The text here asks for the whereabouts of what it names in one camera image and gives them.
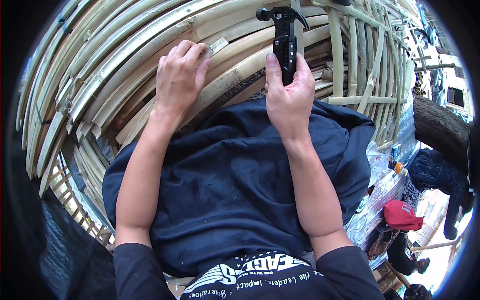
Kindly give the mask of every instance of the red cloth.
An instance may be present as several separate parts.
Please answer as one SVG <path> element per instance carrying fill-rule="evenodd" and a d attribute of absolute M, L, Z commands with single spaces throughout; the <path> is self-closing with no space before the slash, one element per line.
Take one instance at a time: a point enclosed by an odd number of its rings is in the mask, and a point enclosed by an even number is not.
<path fill-rule="evenodd" d="M 392 200 L 384 206 L 384 217 L 393 229 L 419 230 L 423 225 L 423 217 L 416 217 L 413 208 L 403 201 Z"/>

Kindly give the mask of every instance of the orange bottle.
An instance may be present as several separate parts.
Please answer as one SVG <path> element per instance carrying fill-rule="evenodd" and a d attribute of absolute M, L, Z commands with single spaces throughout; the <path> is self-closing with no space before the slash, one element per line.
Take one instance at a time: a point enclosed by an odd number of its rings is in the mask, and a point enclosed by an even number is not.
<path fill-rule="evenodd" d="M 408 174 L 408 170 L 403 166 L 402 163 L 395 161 L 393 158 L 391 158 L 391 156 L 388 156 L 388 160 L 389 168 L 395 171 L 395 173 L 397 173 L 398 175 L 402 174 L 403 176 L 406 176 Z"/>

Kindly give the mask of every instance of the left hand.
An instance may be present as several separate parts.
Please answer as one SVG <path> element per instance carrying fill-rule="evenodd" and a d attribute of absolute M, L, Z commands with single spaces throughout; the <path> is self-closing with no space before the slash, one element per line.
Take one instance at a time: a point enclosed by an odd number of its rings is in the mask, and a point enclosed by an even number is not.
<path fill-rule="evenodd" d="M 156 72 L 156 100 L 151 116 L 173 119 L 173 125 L 179 125 L 187 111 L 192 107 L 205 84 L 205 75 L 211 59 L 204 60 L 198 67 L 196 63 L 204 43 L 195 44 L 183 40 L 162 56 Z"/>

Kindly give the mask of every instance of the navy blue cloth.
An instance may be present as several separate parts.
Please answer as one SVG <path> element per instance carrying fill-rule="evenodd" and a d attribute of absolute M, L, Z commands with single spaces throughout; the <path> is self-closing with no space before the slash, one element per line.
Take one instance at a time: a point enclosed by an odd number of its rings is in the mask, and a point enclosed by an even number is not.
<path fill-rule="evenodd" d="M 365 150 L 374 123 L 349 108 L 315 100 L 309 130 L 347 223 L 370 180 Z M 103 180 L 113 226 L 135 146 L 118 154 Z M 268 119 L 265 98 L 223 108 L 196 131 L 172 138 L 150 239 L 163 271 L 176 277 L 197 276 L 239 253 L 268 249 L 298 256 L 312 250 L 298 220 L 287 154 Z"/>
<path fill-rule="evenodd" d="M 421 149 L 408 169 L 412 183 L 417 190 L 441 190 L 450 195 L 445 217 L 444 235 L 449 240 L 456 239 L 456 216 L 461 205 L 468 201 L 468 180 L 454 164 L 446 160 L 440 152 Z"/>

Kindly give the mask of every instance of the forearm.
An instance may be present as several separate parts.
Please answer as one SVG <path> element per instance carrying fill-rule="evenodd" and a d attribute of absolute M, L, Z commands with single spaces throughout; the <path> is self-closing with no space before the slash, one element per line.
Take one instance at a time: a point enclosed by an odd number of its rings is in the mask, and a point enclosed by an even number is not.
<path fill-rule="evenodd" d="M 310 135 L 284 142 L 293 180 L 300 224 L 309 235 L 315 258 L 351 245 L 344 229 L 340 202 L 312 145 Z"/>
<path fill-rule="evenodd" d="M 117 198 L 116 244 L 121 244 L 123 238 L 132 241 L 134 236 L 136 242 L 151 246 L 148 233 L 156 214 L 160 175 L 173 123 L 169 118 L 151 116 L 130 157 Z"/>

